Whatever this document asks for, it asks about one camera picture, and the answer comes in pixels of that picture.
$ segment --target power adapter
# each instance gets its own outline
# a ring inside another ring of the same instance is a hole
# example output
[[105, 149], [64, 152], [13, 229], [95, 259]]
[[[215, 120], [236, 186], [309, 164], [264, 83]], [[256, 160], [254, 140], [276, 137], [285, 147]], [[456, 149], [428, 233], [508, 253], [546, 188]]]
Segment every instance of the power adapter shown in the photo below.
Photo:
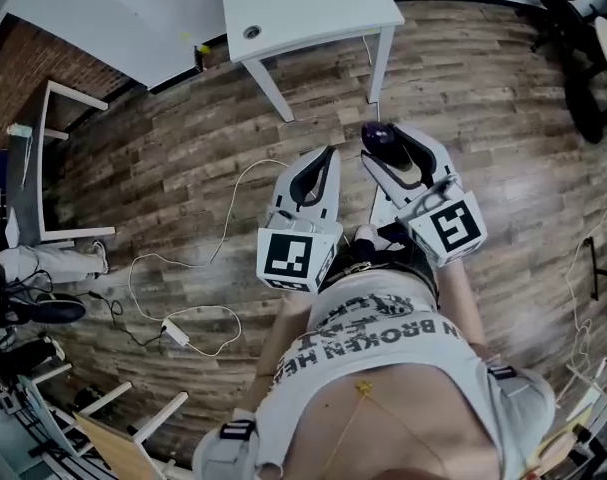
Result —
[[184, 347], [190, 342], [190, 337], [185, 334], [179, 327], [169, 318], [163, 320], [163, 330], [168, 333], [174, 341]]

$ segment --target sneaker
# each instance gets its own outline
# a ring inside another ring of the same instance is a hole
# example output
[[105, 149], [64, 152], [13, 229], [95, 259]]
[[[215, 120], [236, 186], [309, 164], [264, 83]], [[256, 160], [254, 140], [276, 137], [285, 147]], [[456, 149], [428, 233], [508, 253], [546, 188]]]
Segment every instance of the sneaker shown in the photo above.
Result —
[[101, 274], [107, 274], [110, 271], [110, 266], [107, 263], [105, 246], [99, 240], [94, 240], [94, 242], [92, 242], [92, 248], [94, 249], [94, 254], [98, 254], [101, 257], [101, 261], [103, 261], [103, 271]]
[[376, 236], [376, 227], [374, 224], [363, 224], [359, 226], [354, 235], [354, 240], [367, 240], [368, 242], [374, 242]]

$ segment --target brick wall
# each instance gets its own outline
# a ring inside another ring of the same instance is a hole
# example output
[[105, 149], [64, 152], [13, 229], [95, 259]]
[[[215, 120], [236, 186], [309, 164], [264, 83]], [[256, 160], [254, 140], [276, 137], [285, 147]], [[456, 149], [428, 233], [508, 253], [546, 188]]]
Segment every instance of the brick wall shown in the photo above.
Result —
[[[7, 15], [0, 26], [0, 147], [6, 141], [5, 128], [47, 79], [98, 99], [105, 99], [132, 82], [63, 39]], [[47, 126], [64, 130], [87, 110], [80, 103], [54, 97]]]

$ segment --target white cable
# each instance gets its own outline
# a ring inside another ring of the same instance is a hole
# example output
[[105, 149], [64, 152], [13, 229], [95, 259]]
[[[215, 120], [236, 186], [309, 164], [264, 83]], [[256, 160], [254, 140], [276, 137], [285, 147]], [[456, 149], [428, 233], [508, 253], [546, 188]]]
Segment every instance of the white cable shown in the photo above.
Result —
[[367, 61], [370, 63], [370, 66], [372, 65], [372, 56], [370, 55], [370, 48], [367, 45], [367, 41], [365, 40], [365, 36], [361, 36], [361, 39], [363, 39], [363, 44], [365, 45], [365, 51], [367, 52]]
[[[596, 226], [594, 226], [589, 231], [589, 233], [587, 233], [579, 241], [578, 245], [576, 246], [576, 251], [574, 252], [574, 258], [572, 259], [570, 268], [568, 269], [565, 276], [563, 276], [563, 278], [565, 279], [565, 284], [567, 285], [568, 289], [570, 290], [570, 295], [572, 296], [572, 313], [574, 314], [574, 328], [576, 329], [576, 334], [574, 335], [574, 343], [572, 345], [570, 363], [572, 364], [572, 367], [577, 371], [581, 366], [583, 366], [584, 363], [587, 363], [586, 372], [590, 368], [589, 348], [590, 348], [590, 339], [591, 339], [590, 330], [592, 328], [592, 319], [587, 318], [583, 322], [581, 322], [581, 324], [579, 325], [579, 316], [578, 316], [578, 310], [576, 307], [576, 297], [574, 296], [574, 289], [572, 288], [572, 284], [570, 283], [569, 277], [570, 277], [570, 274], [572, 273], [572, 269], [574, 269], [574, 265], [576, 265], [576, 260], [579, 256], [579, 251], [581, 250], [581, 246], [583, 245], [583, 242], [587, 238], [592, 236], [592, 233], [594, 233], [598, 228], [600, 228], [603, 225], [603, 222], [605, 222], [606, 218], [607, 218], [607, 206], [605, 207], [605, 211], [603, 212], [603, 215], [601, 215], [601, 220], [599, 220], [599, 223]], [[577, 346], [578, 346], [578, 354], [583, 356], [583, 360], [581, 361], [581, 363], [578, 366], [574, 362], [574, 356], [576, 355]]]
[[218, 304], [214, 305], [214, 306], [192, 306], [192, 307], [189, 307], [189, 308], [186, 308], [186, 309], [180, 309], [179, 311], [174, 311], [173, 313], [170, 313], [169, 315], [166, 315], [163, 318], [155, 318], [153, 316], [146, 315], [145, 313], [143, 313], [143, 310], [141, 309], [141, 306], [139, 305], [139, 301], [136, 299], [136, 295], [134, 294], [134, 289], [132, 288], [132, 272], [134, 271], [134, 265], [136, 264], [137, 261], [142, 260], [144, 258], [150, 258], [150, 257], [158, 258], [158, 259], [164, 261], [165, 263], [169, 263], [171, 265], [180, 265], [180, 266], [186, 267], [186, 268], [202, 268], [202, 267], [206, 267], [209, 264], [211, 264], [214, 261], [214, 258], [216, 258], [216, 255], [221, 250], [221, 246], [223, 245], [223, 242], [225, 241], [225, 237], [227, 235], [227, 227], [228, 227], [228, 224], [230, 222], [230, 216], [232, 215], [232, 208], [234, 207], [234, 199], [236, 198], [236, 191], [239, 188], [239, 183], [243, 179], [243, 176], [245, 176], [245, 174], [250, 169], [252, 169], [253, 167], [256, 167], [257, 165], [263, 164], [263, 163], [275, 163], [275, 164], [282, 165], [283, 167], [289, 167], [287, 164], [285, 164], [283, 162], [280, 162], [278, 160], [272, 160], [271, 158], [268, 158], [268, 159], [264, 159], [264, 160], [259, 160], [258, 162], [254, 162], [252, 165], [250, 165], [247, 169], [245, 169], [241, 173], [241, 175], [236, 180], [236, 184], [234, 185], [234, 191], [232, 192], [232, 200], [230, 201], [230, 208], [227, 211], [227, 217], [225, 218], [225, 225], [223, 226], [223, 236], [221, 236], [221, 240], [219, 241], [219, 244], [216, 246], [216, 249], [212, 253], [212, 256], [210, 256], [209, 260], [207, 260], [205, 263], [200, 263], [198, 265], [190, 265], [189, 263], [183, 263], [181, 261], [168, 260], [167, 258], [164, 258], [160, 254], [151, 252], [151, 253], [143, 254], [141, 256], [138, 256], [138, 257], [134, 258], [134, 261], [132, 261], [132, 264], [130, 265], [130, 273], [129, 273], [128, 278], [127, 278], [127, 286], [128, 286], [128, 288], [130, 290], [130, 295], [132, 296], [132, 299], [134, 300], [134, 304], [136, 305], [136, 309], [139, 310], [139, 313], [141, 313], [141, 315], [144, 318], [147, 318], [148, 320], [153, 320], [154, 322], [163, 322], [166, 318], [170, 318], [172, 316], [180, 315], [182, 313], [187, 313], [188, 311], [193, 311], [193, 310], [199, 309], [199, 308], [206, 308], [206, 309], [221, 308], [221, 309], [225, 309], [226, 311], [230, 312], [234, 318], [236, 318], [236, 323], [238, 324], [238, 327], [239, 327], [239, 330], [238, 330], [236, 336], [234, 336], [234, 338], [232, 338], [230, 340], [227, 340], [225, 343], [223, 343], [214, 354], [208, 354], [206, 352], [203, 352], [202, 350], [199, 350], [198, 348], [196, 348], [191, 343], [189, 343], [189, 342], [187, 343], [187, 345], [190, 348], [194, 349], [199, 354], [207, 356], [207, 357], [216, 357], [217, 355], [219, 355], [219, 353], [221, 352], [221, 350], [223, 350], [223, 347], [225, 347], [226, 345], [229, 345], [233, 341], [236, 341], [237, 339], [239, 339], [239, 337], [241, 336], [241, 333], [243, 332], [243, 327], [241, 326], [241, 320], [239, 319], [238, 315], [233, 310], [231, 310], [230, 308], [228, 308], [226, 306], [221, 306], [221, 305], [218, 305]]

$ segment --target graphic t-shirt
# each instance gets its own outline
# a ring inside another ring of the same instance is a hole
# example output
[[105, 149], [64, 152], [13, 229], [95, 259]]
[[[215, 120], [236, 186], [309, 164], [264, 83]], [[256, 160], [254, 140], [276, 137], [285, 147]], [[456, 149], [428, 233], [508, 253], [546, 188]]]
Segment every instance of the graphic t-shirt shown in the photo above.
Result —
[[[498, 450], [501, 478], [519, 478], [552, 424], [551, 388], [534, 372], [485, 363], [436, 312], [424, 283], [391, 270], [350, 275], [318, 296], [308, 332], [281, 358], [256, 413], [235, 413], [235, 420], [254, 420], [256, 429], [247, 446], [234, 445], [244, 457], [235, 461], [236, 472], [219, 477], [249, 480], [265, 464], [282, 468], [301, 414], [321, 387], [351, 373], [407, 363], [430, 365], [450, 377]], [[208, 468], [225, 469], [225, 461], [211, 460], [216, 450], [217, 439], [210, 437], [195, 454], [194, 470], [205, 480], [214, 478]]]

